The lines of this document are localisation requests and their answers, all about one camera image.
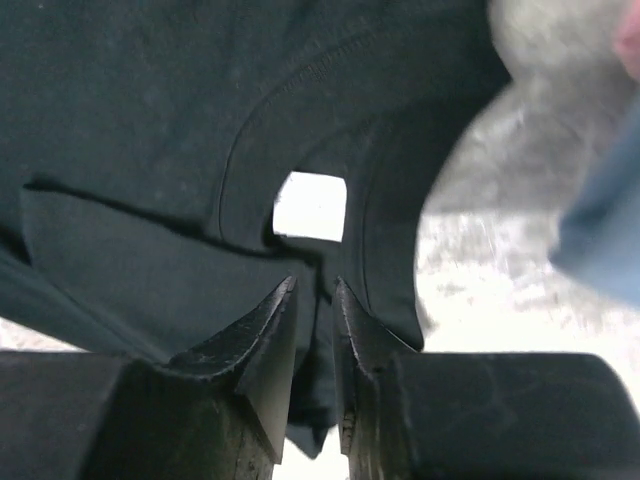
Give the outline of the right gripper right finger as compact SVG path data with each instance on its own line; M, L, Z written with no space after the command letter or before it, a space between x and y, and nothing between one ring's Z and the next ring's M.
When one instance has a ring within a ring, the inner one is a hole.
M416 350L369 315L343 279L337 280L332 307L341 452L354 455L358 438L377 427L379 376L393 354Z

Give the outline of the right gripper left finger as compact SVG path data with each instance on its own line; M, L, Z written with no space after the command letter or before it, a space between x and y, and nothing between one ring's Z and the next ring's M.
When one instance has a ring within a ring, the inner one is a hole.
M167 365L172 373L229 396L274 463L283 456L296 316L297 283L289 276L248 314Z

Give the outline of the black t shirt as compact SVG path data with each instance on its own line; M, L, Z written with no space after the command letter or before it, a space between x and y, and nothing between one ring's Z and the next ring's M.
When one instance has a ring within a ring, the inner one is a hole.
M337 420L330 298L423 347L422 206L509 83L485 1L5 1L1 314L158 362L298 286L287 437Z

